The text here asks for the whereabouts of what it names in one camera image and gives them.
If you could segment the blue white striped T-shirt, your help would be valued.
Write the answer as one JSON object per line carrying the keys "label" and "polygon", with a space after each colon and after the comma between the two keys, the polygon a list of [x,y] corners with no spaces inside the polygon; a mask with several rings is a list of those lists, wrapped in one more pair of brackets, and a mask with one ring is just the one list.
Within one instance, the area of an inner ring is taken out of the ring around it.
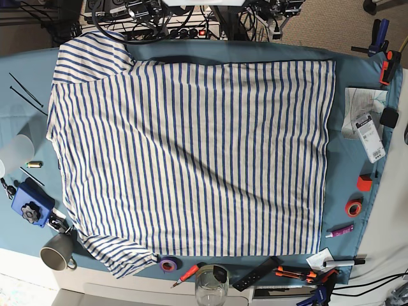
{"label": "blue white striped T-shirt", "polygon": [[61,45],[47,139],[84,247],[117,278],[161,255],[319,250],[335,61],[138,61]]}

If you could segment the black power strip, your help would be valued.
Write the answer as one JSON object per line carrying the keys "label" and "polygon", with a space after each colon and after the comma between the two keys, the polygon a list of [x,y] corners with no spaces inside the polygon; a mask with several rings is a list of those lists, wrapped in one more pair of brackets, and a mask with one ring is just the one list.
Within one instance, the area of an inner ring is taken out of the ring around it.
{"label": "black power strip", "polygon": [[189,29],[172,29],[168,34],[166,33],[158,33],[155,36],[146,36],[145,38],[149,39],[167,39],[167,40],[194,40],[194,39],[201,39],[207,40],[210,38],[211,35],[210,30],[206,29],[197,29],[197,28],[189,28]]}

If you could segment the orange black utility knife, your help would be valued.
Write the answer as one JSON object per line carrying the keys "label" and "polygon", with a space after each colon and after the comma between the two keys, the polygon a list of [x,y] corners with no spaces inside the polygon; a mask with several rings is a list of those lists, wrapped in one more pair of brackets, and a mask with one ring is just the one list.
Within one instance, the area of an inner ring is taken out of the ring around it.
{"label": "orange black utility knife", "polygon": [[288,270],[287,267],[278,266],[273,270],[274,274],[278,277],[288,277],[292,279],[298,279],[301,281],[306,281],[307,283],[311,284],[316,278],[317,274],[313,271],[308,272],[296,272]]}

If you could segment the orange tape roll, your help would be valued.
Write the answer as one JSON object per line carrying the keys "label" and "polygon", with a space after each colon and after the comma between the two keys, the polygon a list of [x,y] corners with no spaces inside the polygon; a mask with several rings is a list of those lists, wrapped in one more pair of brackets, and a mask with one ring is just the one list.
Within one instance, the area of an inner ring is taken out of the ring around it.
{"label": "orange tape roll", "polygon": [[362,203],[363,198],[349,200],[344,207],[347,216],[348,217],[358,216],[362,211]]}

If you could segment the printed paper sheet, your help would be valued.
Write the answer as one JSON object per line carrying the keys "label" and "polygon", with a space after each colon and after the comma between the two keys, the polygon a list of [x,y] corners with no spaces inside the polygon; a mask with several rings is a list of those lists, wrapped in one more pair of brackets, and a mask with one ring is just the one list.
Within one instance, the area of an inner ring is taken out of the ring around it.
{"label": "printed paper sheet", "polygon": [[380,118],[386,107],[387,91],[379,89],[345,88],[345,112],[342,125],[342,136],[357,140],[357,128],[353,122],[364,114],[369,114],[374,121],[380,138],[383,137],[383,126]]}

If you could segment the red cube block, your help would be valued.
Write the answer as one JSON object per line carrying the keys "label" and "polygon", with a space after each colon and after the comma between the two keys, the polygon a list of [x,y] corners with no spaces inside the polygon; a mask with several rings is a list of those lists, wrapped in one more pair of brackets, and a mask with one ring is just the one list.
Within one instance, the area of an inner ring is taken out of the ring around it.
{"label": "red cube block", "polygon": [[372,188],[372,178],[369,174],[360,175],[358,177],[356,187],[361,192],[369,192]]}

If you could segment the white marker pen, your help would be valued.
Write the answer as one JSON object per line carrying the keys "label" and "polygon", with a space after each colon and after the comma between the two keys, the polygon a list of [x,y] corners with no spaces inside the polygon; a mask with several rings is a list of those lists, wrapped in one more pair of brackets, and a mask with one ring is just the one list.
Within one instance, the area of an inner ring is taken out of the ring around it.
{"label": "white marker pen", "polygon": [[338,261],[325,261],[323,267],[325,268],[336,268],[336,267],[345,267],[345,266],[355,266],[355,265],[364,265],[364,259],[351,259],[351,260],[338,260]]}

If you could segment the small brass battery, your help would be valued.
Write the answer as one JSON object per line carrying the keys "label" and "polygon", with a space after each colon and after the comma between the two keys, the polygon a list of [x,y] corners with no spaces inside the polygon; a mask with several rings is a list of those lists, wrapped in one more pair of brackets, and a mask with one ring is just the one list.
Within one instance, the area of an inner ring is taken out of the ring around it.
{"label": "small brass battery", "polygon": [[42,161],[30,161],[25,164],[27,168],[41,168],[43,166]]}

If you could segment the grey ceramic mug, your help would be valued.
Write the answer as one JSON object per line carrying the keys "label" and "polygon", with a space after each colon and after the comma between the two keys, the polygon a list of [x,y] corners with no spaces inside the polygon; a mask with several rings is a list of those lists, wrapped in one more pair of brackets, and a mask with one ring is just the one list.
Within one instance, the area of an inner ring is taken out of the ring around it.
{"label": "grey ceramic mug", "polygon": [[40,258],[50,269],[58,272],[77,269],[77,263],[73,259],[73,240],[65,233],[59,233],[51,238],[41,248]]}

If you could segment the teal table cloth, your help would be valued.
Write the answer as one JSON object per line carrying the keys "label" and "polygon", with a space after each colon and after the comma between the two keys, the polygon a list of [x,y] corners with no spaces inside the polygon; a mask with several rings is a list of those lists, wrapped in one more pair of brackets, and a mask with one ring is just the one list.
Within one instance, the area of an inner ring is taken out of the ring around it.
{"label": "teal table cloth", "polygon": [[[323,212],[324,229],[354,223],[354,231],[338,238],[323,239],[322,248],[328,248],[335,258],[354,256],[369,225],[369,216],[378,198],[380,183],[390,181],[394,189],[407,185],[407,145],[404,130],[407,118],[407,74],[397,71],[387,95],[390,107],[399,114],[394,129],[384,130],[384,147],[389,156],[377,163],[370,163],[359,140],[342,136],[346,87],[376,88],[383,55],[360,58],[325,49],[297,47],[278,43],[221,42],[204,40],[167,41],[140,47],[130,46],[129,52],[140,60],[157,59],[163,62],[190,62],[219,64],[238,62],[270,62],[287,60],[333,59],[336,62],[336,89],[328,120],[330,141],[327,146],[328,169],[326,172],[326,202]],[[56,201],[61,200],[61,175],[52,144],[45,138],[46,118],[11,89],[16,81],[9,72],[26,86],[41,102],[50,97],[52,75],[57,61],[55,48],[36,50],[1,58],[1,143],[7,144],[15,135],[23,133],[33,137],[38,146],[36,158],[44,166],[34,171],[34,176],[45,184],[45,192]],[[356,183],[360,175],[369,174],[372,188],[361,192]],[[363,198],[363,211],[353,219],[346,216],[344,207],[352,198]]]}

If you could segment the black stick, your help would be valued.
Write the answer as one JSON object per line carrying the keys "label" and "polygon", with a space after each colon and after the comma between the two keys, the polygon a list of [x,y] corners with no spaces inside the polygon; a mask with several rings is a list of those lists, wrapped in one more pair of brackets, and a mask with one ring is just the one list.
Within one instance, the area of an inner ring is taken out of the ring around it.
{"label": "black stick", "polygon": [[31,178],[34,182],[36,182],[38,185],[44,187],[44,183],[42,183],[40,180],[38,180],[35,176],[30,174],[27,170],[25,170],[23,167],[19,168],[23,173],[25,173],[29,178]]}

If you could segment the blue bar clamp bottom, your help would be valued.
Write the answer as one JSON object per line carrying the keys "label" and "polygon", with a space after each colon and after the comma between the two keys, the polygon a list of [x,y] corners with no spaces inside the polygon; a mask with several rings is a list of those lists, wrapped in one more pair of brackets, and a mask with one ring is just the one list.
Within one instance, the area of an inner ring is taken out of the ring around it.
{"label": "blue bar clamp bottom", "polygon": [[337,275],[339,271],[334,268],[325,274],[321,275],[317,281],[317,288],[314,290],[312,296],[306,300],[298,302],[296,305],[328,305],[331,294],[337,282]]}

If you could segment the blue bar clamp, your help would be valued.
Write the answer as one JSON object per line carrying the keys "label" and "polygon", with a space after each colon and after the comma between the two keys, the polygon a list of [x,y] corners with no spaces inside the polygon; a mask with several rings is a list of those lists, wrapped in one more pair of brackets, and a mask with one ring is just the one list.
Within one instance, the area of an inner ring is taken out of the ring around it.
{"label": "blue bar clamp", "polygon": [[317,281],[317,288],[314,290],[312,296],[306,300],[298,302],[296,305],[328,305],[331,294],[337,282],[337,275],[339,271],[334,268],[325,274],[321,275]]}
{"label": "blue bar clamp", "polygon": [[375,19],[372,27],[372,41],[368,48],[351,47],[353,52],[359,52],[367,54],[369,57],[378,53],[386,53],[389,41],[386,40],[386,33],[388,32],[388,26],[390,21],[386,18],[380,20]]}

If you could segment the frosted plastic cup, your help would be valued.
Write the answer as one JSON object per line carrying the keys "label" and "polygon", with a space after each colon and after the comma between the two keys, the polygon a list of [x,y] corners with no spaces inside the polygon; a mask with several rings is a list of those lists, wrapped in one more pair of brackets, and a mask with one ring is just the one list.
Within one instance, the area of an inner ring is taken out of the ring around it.
{"label": "frosted plastic cup", "polygon": [[35,150],[31,139],[26,135],[17,135],[1,149],[1,177],[31,161]]}

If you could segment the black square pad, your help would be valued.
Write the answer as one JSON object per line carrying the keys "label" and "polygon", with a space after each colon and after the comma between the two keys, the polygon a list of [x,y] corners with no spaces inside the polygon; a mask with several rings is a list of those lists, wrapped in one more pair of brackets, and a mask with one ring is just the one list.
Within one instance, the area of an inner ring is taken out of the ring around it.
{"label": "black square pad", "polygon": [[381,114],[380,124],[385,127],[394,129],[397,124],[398,117],[399,114],[394,108],[387,107]]}

